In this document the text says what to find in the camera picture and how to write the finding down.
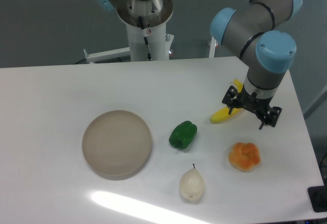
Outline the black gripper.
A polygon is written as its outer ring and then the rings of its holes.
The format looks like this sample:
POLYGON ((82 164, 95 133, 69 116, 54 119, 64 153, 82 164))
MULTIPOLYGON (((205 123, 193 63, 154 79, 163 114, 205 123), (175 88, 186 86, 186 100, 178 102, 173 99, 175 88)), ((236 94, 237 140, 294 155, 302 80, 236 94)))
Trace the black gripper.
POLYGON ((244 108, 255 114, 261 121, 259 130, 264 126, 275 127, 282 108, 278 106, 270 107, 272 97, 262 99, 258 92, 251 94, 246 91, 238 92, 237 88, 231 85, 225 93, 222 103, 228 108, 228 114, 231 115, 235 108, 244 108))

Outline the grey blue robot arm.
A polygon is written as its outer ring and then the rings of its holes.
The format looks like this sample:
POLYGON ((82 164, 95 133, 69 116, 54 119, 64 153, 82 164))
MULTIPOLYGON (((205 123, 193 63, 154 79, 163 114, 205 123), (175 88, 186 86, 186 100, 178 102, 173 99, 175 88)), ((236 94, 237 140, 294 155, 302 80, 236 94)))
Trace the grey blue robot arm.
MULTIPOLYGON (((172 0, 97 0, 106 11, 116 10, 126 25, 133 61, 169 59, 166 23, 173 13, 172 0)), ((296 43, 276 27, 302 6, 302 0, 248 0, 250 8, 238 13, 220 10, 210 25, 210 34, 245 65, 247 76, 240 91, 230 87, 222 102, 230 111, 243 108, 274 127, 282 109, 270 106, 286 71, 293 63, 296 43)))

